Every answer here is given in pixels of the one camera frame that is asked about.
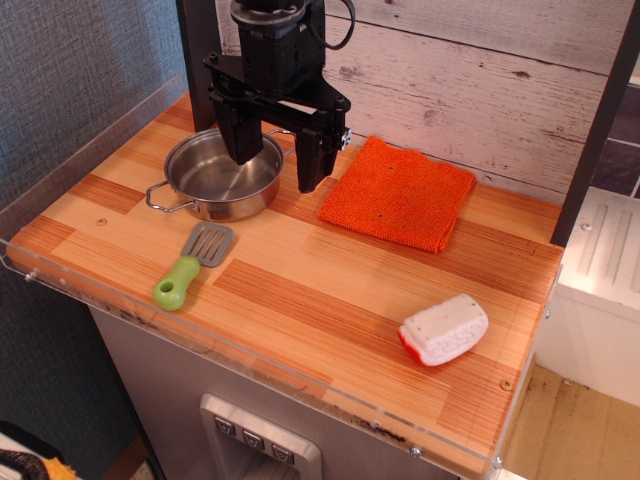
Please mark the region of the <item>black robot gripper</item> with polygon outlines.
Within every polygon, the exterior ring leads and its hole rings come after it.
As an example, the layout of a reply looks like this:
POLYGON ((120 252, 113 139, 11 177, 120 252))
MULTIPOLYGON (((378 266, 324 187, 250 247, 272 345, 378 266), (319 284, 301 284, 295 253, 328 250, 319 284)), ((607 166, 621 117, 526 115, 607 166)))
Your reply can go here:
POLYGON ((311 193, 333 172, 337 150, 351 141, 349 100, 323 77, 322 1, 233 1, 240 52, 210 53, 209 88, 230 158, 244 165, 263 150, 261 124, 296 133, 298 189, 311 193))

